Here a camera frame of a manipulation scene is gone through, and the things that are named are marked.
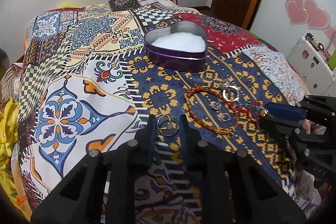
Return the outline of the purple heart-shaped tin box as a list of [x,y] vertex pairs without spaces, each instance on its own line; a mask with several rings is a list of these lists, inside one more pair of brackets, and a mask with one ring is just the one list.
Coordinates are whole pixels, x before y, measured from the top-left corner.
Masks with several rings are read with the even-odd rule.
[[179,72],[201,72],[206,62],[207,34],[195,22],[180,21],[151,30],[144,36],[150,61],[158,67]]

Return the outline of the white suitcase with stickers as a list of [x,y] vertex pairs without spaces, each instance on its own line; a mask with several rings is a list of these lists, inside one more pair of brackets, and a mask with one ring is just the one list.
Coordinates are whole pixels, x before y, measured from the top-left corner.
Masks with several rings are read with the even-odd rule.
[[317,43],[309,32],[299,38],[287,60],[311,94],[323,95],[335,83],[335,74],[327,63],[324,46]]

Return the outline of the colourful patchwork bedspread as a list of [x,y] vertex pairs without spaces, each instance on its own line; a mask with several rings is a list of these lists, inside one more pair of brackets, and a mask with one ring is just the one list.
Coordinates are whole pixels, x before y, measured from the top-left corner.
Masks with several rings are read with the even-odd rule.
[[[207,34],[201,72],[158,67],[146,54],[145,34],[180,21]],[[135,223],[202,223],[201,177],[183,164],[181,115],[218,148],[245,150],[294,201],[292,163],[259,120],[267,103],[293,105],[305,87],[282,53],[240,27],[168,0],[46,11],[31,26],[21,83],[18,168],[32,215],[89,151],[118,149],[150,115],[155,149],[134,183]]]

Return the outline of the yellow cloth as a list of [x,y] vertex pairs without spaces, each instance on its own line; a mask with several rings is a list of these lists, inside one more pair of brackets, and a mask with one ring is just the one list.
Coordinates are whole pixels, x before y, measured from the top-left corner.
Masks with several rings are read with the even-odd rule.
[[12,163],[15,145],[18,142],[19,103],[12,97],[1,111],[1,187],[9,200],[26,220],[30,220],[32,211],[23,189],[17,162]]

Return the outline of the white foam padding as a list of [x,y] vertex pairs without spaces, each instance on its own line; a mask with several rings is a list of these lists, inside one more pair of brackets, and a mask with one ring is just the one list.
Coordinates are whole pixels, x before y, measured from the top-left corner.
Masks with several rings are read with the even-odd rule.
[[206,50],[205,40],[201,36],[188,32],[177,32],[162,36],[157,38],[151,45],[182,52],[203,52]]

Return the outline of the pink heart wall stickers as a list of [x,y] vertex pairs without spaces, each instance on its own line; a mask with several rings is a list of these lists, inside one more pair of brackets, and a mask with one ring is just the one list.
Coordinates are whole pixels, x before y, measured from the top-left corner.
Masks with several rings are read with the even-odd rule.
[[335,36],[329,14],[315,0],[286,0],[285,8],[291,25],[307,24],[309,30],[323,31],[330,40]]

